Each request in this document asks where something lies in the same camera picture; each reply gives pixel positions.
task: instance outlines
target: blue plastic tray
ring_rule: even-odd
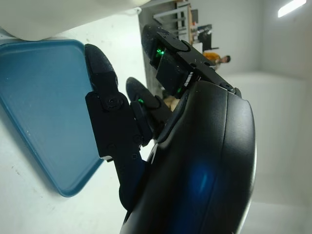
[[[102,160],[84,97],[91,85],[75,40],[0,46],[0,100],[62,196],[73,196]]]

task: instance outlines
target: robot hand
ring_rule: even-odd
[[[100,157],[116,166],[121,234],[234,234],[246,217],[255,175],[252,109],[185,41],[147,25],[142,45],[156,78],[180,102],[173,113],[130,78],[131,103],[105,55],[86,45],[94,91],[86,96]],[[150,139],[148,161],[139,154]]]

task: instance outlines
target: bolt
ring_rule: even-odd
[[[226,83],[226,82],[221,83],[220,86],[221,86],[222,88],[225,88],[226,90],[228,90],[228,91],[230,91],[230,92],[234,90],[234,88],[233,88],[230,84],[228,84],[228,83]]]
[[[106,105],[109,107],[109,108],[114,108],[116,106],[118,106],[118,103],[119,103],[119,100],[117,97],[115,96],[112,96],[112,97],[109,97],[105,100],[106,102]]]

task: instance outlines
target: black plastic casing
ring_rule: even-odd
[[[235,234],[244,222],[256,164],[249,103],[207,81],[182,102],[121,234]]]

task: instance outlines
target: green led light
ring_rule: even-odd
[[[156,56],[163,56],[163,54],[165,53],[164,51],[162,51],[161,49],[157,49],[157,54]]]

